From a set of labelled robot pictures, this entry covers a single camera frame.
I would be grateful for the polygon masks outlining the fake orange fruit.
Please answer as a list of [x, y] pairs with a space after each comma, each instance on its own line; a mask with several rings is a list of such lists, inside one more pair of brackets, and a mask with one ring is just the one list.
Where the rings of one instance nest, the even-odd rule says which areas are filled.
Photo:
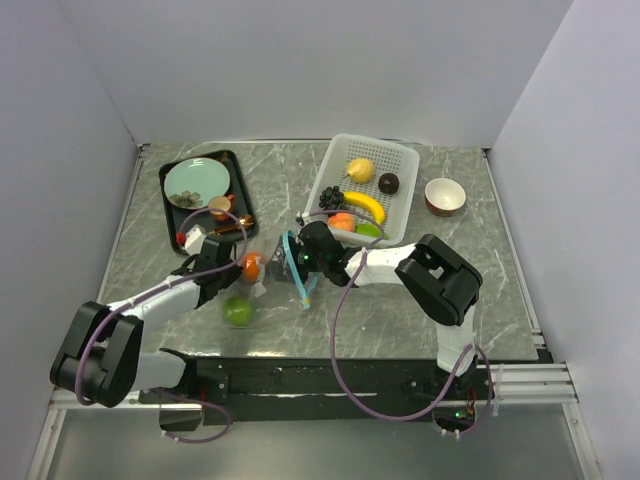
[[261, 282], [264, 277], [264, 257], [260, 252], [249, 252], [243, 259], [243, 278], [249, 284]]

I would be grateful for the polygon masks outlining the fake peach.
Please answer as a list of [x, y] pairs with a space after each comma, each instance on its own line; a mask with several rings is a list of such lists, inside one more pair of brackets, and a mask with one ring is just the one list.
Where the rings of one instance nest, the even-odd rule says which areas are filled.
[[328, 226], [347, 232], [354, 232], [356, 228], [355, 216], [351, 213], [340, 212], [329, 217]]

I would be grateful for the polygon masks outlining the fake dark grapes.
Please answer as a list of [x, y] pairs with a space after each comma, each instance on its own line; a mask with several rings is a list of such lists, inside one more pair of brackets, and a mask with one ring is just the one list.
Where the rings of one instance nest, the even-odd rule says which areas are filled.
[[344, 193], [338, 185], [326, 187], [319, 196], [318, 206], [321, 210], [340, 210], [344, 204]]

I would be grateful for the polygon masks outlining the fake green leaf piece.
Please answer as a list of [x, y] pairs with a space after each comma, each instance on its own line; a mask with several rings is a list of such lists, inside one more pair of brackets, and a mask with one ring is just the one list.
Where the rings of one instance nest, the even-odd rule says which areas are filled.
[[355, 227], [355, 233], [372, 238], [382, 237], [384, 240], [388, 238], [388, 235], [386, 233], [382, 233], [378, 227], [372, 224], [358, 224]]

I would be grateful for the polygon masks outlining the clear zip top bag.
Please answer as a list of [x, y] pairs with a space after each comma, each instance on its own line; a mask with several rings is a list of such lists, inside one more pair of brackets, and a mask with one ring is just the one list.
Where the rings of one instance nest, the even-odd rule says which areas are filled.
[[297, 252], [295, 242], [294, 232], [286, 231], [275, 237], [255, 239], [250, 244], [247, 253], [260, 252], [264, 257], [264, 277], [261, 282], [249, 284], [241, 273], [238, 281], [222, 296], [220, 310], [223, 320], [223, 304], [232, 297], [245, 298], [253, 306], [251, 322], [245, 328], [278, 321], [311, 307], [312, 292], [318, 284], [319, 275], [312, 273], [305, 282], [301, 280], [294, 260]]

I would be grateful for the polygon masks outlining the fake green fruit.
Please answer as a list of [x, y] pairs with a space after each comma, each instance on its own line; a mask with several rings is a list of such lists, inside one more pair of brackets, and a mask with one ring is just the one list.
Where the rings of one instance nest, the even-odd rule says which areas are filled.
[[224, 320], [236, 328], [247, 327], [252, 319], [253, 306], [242, 297], [232, 297], [223, 304]]

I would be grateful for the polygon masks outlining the fake yellow banana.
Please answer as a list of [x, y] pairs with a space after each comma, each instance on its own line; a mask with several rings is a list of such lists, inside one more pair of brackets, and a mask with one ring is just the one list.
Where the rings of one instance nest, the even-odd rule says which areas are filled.
[[379, 225], [382, 225], [386, 220], [386, 211], [383, 205], [369, 195], [356, 191], [347, 191], [344, 193], [344, 201], [348, 205], [367, 210]]

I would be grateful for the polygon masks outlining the fake yellow pear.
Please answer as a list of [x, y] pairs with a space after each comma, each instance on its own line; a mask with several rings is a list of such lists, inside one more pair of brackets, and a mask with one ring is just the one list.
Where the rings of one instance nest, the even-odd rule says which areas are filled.
[[352, 160], [346, 169], [346, 176], [356, 183], [367, 183], [375, 175], [375, 164], [364, 157]]

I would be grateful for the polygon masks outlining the fake dark mangosteen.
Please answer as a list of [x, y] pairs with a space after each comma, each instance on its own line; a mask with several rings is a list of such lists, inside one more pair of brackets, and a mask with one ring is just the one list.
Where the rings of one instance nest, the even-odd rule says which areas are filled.
[[391, 172], [384, 173], [378, 180], [378, 189], [387, 195], [395, 195], [400, 187], [399, 178]]

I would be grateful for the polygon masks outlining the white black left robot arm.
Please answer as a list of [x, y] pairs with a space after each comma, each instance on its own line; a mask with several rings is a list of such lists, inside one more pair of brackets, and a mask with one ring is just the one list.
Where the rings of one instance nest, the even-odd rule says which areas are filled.
[[208, 236], [198, 253], [158, 285], [123, 301], [82, 304], [51, 366], [51, 383], [83, 405], [109, 408], [132, 391], [153, 388], [179, 402], [191, 399], [199, 378], [187, 369], [186, 358], [171, 351], [143, 354], [143, 338], [153, 326], [198, 309], [234, 283], [241, 274], [231, 259], [234, 250], [232, 241]]

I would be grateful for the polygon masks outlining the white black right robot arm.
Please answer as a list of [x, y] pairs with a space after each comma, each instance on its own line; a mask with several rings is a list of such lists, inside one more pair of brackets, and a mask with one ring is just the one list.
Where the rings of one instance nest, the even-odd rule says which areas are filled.
[[345, 247], [328, 225], [313, 221], [302, 227], [294, 249], [303, 274], [321, 273], [334, 285], [358, 288], [402, 285], [436, 325], [439, 390], [460, 398], [473, 384], [473, 317], [482, 275], [433, 234], [403, 247]]

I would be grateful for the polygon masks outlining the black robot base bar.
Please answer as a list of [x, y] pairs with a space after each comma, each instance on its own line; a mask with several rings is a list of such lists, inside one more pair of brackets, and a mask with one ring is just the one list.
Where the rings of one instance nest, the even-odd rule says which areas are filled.
[[327, 359], [191, 357], [181, 385], [142, 390], [143, 404], [164, 406], [161, 424], [172, 432], [197, 424], [363, 419], [370, 411], [419, 421], [443, 420], [463, 433], [479, 404], [490, 404], [494, 382], [474, 361], [450, 380], [426, 359]]

